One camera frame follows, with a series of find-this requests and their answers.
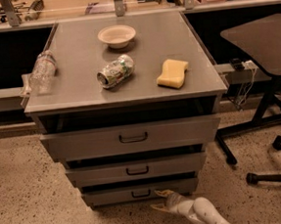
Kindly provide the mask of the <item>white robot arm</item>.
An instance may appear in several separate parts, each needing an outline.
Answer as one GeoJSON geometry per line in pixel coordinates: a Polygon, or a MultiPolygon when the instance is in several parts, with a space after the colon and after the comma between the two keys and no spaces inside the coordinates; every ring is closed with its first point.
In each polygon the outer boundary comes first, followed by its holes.
{"type": "Polygon", "coordinates": [[[203,197],[188,199],[169,189],[156,190],[156,195],[162,197],[164,203],[152,204],[152,209],[182,215],[194,224],[231,224],[220,215],[213,203],[203,197]]]}

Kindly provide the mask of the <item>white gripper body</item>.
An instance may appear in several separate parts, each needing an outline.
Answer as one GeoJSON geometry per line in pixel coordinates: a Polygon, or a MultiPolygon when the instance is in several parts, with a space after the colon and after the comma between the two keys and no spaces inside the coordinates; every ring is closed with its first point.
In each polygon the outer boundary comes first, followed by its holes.
{"type": "Polygon", "coordinates": [[[173,193],[165,199],[165,206],[170,213],[188,217],[193,212],[192,206],[194,202],[179,193],[173,193]]]}

